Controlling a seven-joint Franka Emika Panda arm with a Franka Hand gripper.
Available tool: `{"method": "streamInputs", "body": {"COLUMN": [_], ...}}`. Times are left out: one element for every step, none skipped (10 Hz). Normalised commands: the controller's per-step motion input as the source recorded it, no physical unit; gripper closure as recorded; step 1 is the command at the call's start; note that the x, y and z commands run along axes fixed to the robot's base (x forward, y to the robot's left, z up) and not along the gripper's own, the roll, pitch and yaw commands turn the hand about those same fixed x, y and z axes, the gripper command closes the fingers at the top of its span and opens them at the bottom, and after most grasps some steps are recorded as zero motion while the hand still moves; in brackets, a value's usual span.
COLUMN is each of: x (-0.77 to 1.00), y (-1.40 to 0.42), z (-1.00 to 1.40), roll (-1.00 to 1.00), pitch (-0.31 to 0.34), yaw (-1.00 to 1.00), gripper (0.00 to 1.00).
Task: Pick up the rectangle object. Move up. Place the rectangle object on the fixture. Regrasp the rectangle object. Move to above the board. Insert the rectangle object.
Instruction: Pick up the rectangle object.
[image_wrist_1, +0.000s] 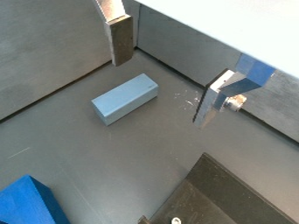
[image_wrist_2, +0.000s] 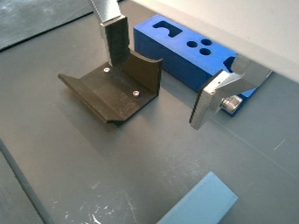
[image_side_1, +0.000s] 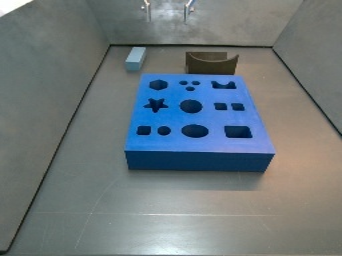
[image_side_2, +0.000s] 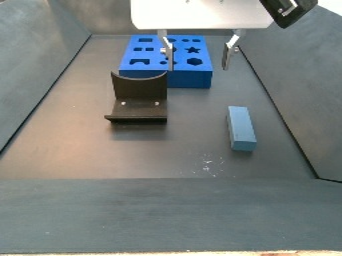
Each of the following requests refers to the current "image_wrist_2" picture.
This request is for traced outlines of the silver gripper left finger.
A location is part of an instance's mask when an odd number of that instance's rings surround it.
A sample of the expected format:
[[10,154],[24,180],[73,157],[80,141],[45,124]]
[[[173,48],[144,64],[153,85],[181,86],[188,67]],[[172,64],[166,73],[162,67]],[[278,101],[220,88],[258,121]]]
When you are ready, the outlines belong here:
[[89,0],[89,5],[106,44],[108,63],[117,67],[125,62],[129,54],[126,17],[120,12],[117,0]]

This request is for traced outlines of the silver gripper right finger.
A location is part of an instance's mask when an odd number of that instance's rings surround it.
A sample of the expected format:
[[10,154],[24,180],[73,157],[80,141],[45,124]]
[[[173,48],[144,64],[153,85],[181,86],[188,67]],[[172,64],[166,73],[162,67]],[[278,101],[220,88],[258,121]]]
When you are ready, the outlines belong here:
[[234,112],[241,103],[237,94],[257,88],[270,73],[269,68],[238,54],[230,65],[230,73],[218,70],[201,88],[190,112],[190,126],[197,130],[220,109]]

